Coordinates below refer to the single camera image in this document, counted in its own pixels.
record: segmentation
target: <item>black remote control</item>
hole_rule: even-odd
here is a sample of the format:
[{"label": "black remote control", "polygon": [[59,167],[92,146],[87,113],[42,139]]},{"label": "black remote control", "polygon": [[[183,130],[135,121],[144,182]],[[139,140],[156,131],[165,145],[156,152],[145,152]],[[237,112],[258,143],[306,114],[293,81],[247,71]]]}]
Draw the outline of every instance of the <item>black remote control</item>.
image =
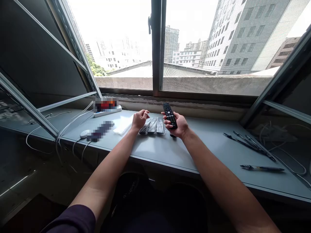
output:
[{"label": "black remote control", "polygon": [[167,117],[167,120],[169,120],[171,122],[171,125],[173,126],[172,129],[177,128],[175,116],[173,114],[173,111],[172,111],[169,103],[163,103],[163,109],[164,109],[165,115]]}]

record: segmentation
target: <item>person's right hand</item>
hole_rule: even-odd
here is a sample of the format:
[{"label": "person's right hand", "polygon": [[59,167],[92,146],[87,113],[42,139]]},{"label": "person's right hand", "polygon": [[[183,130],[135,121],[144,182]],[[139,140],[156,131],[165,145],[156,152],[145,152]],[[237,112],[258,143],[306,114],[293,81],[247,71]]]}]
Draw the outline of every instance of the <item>person's right hand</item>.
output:
[{"label": "person's right hand", "polygon": [[187,133],[189,126],[184,116],[180,115],[179,113],[173,112],[178,128],[172,129],[173,126],[171,125],[171,122],[167,120],[165,112],[161,112],[161,114],[164,115],[163,119],[165,128],[167,128],[172,135],[182,138]]}]

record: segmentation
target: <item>sky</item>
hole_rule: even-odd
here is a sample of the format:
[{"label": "sky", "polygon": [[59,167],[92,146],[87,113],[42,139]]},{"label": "sky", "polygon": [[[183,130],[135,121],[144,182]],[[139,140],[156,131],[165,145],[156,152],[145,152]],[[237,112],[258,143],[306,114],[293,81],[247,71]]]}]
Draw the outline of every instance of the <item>sky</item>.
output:
[{"label": "sky", "polygon": [[[85,43],[115,40],[127,35],[141,46],[143,59],[152,58],[148,33],[151,0],[68,0]],[[217,0],[167,0],[166,25],[179,29],[180,51],[186,43],[206,40],[216,11]],[[301,36],[311,23],[311,1],[289,32]]]}]

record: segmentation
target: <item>desk surface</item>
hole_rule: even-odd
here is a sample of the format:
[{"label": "desk surface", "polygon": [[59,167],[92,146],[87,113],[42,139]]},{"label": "desk surface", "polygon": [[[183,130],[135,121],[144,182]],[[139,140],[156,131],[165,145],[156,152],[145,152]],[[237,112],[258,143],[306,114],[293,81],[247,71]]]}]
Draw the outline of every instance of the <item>desk surface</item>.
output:
[{"label": "desk surface", "polygon": [[[53,115],[55,116],[56,114],[65,111],[72,111],[72,113],[63,114],[50,120],[58,130],[64,128],[70,122],[70,119],[80,110],[56,108],[46,112],[46,114],[53,112]],[[76,122],[68,128],[63,139],[76,141],[82,131],[96,129],[103,121],[113,121],[115,123],[113,129],[115,129],[121,122],[130,118],[134,113],[134,111],[123,110],[121,112],[101,117],[91,117],[79,125],[83,120],[92,115],[91,113],[86,114],[85,116],[82,116],[81,119],[79,118],[76,120]],[[162,117],[161,114],[150,113],[149,115],[150,117]],[[31,126],[26,125],[27,121],[30,119],[26,113],[21,113],[21,118],[23,118],[23,120],[8,119],[5,122],[0,121],[0,127],[18,130],[24,133],[29,133],[38,127],[37,124]],[[251,135],[241,127],[238,122],[193,117],[186,117],[186,120],[189,126],[201,138],[211,152],[213,152],[214,155],[219,158],[245,185],[266,192],[311,202],[311,191],[280,162],[275,164],[269,158],[258,154],[223,135],[224,132],[232,135],[232,131],[234,130],[242,135],[247,134],[251,137]],[[42,128],[35,131],[34,135],[54,140]],[[115,134],[111,130],[102,140],[99,142],[92,142],[89,146],[110,151],[123,136]],[[79,143],[86,144],[86,140],[81,140]],[[179,138],[174,139],[170,137],[168,131],[165,135],[137,135],[131,156],[164,166],[198,173],[198,170],[182,141]],[[242,169],[240,167],[241,164],[276,166],[284,168],[285,172],[270,173],[248,171]]]}]

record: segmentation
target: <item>sleeve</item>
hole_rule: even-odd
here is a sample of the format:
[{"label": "sleeve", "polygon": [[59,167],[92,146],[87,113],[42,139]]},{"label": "sleeve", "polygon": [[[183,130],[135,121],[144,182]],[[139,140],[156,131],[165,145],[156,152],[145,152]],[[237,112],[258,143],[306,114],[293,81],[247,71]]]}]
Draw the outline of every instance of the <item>sleeve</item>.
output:
[{"label": "sleeve", "polygon": [[73,205],[47,225],[41,233],[89,233],[94,232],[95,224],[96,218],[90,208],[84,205]]}]

